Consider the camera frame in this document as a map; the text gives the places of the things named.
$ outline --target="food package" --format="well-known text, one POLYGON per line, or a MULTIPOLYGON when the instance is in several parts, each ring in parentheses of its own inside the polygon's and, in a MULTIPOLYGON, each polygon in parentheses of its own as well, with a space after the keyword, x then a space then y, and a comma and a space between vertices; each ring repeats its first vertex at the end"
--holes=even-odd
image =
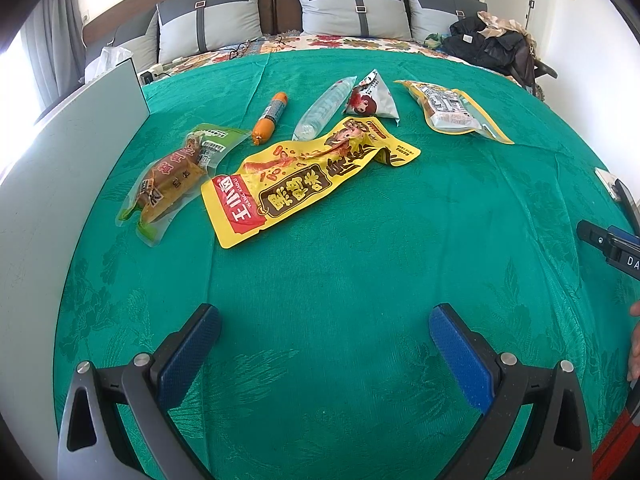
POLYGON ((344 113, 360 116, 376 115, 395 119, 396 123, 400 121, 396 103, 377 70, 373 70, 353 87, 344 113))
POLYGON ((482 107, 462 90, 449 90, 419 81, 395 82, 405 86, 420 103, 424 118, 432 130, 449 135, 477 132, 487 139, 513 144, 482 107))
POLYGON ((202 197, 228 249, 325 197, 373 158, 402 166, 418 155, 376 118, 347 117, 319 139, 288 140, 247 157, 235 174, 207 180, 202 197))
POLYGON ((249 136, 246 130, 200 124, 184 139, 183 146, 149 164, 129 191, 116 216, 121 226, 140 211, 138 236, 157 245, 180 209, 200 195, 200 186, 215 174, 220 160, 249 136))

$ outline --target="human hand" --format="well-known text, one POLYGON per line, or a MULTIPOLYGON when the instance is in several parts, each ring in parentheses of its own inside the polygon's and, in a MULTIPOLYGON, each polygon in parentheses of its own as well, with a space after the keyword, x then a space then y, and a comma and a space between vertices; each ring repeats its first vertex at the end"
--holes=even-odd
MULTIPOLYGON (((629 308, 629 314, 634 317, 640 316, 640 301, 636 301, 629 308)), ((634 381, 640 378, 640 321, 636 324, 631 333, 631 350, 629 350, 629 361, 626 372, 626 380, 634 381)))

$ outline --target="pillow strap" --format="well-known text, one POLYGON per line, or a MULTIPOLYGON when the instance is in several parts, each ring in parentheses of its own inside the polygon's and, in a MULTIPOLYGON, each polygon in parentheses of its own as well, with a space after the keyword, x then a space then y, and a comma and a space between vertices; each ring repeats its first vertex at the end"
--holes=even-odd
POLYGON ((204 54, 207 51, 207 41, 204 37, 204 8, 207 0, 198 0, 196 2, 196 35, 198 37, 198 51, 204 54))
POLYGON ((360 37, 369 37, 369 23, 367 22, 367 7, 364 6, 364 0, 356 0, 356 12, 360 19, 360 37))

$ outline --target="cartoon girl illustration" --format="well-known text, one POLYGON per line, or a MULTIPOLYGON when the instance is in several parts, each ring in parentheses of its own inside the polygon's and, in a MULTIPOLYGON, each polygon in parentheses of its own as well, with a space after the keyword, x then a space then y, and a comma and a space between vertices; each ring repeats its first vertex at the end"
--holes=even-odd
POLYGON ((343 144, 349 139, 353 139, 354 137, 361 137, 361 136, 363 136, 363 132, 360 127, 360 124, 350 119, 344 122, 343 129, 335 132, 324 143, 327 146, 333 147, 333 146, 338 146, 340 144, 343 144))
POLYGON ((362 115, 374 115, 378 109, 378 105, 373 100, 373 97, 366 94, 359 94, 354 92, 349 99, 349 107, 362 115))

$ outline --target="red label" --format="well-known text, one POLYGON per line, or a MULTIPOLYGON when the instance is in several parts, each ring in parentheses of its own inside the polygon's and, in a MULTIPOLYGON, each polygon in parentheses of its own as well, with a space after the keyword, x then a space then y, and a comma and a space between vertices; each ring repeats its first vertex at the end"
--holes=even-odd
POLYGON ((234 232, 240 235, 263 226, 267 219, 258 213, 254 197, 240 175, 219 175, 212 179, 218 200, 234 232))

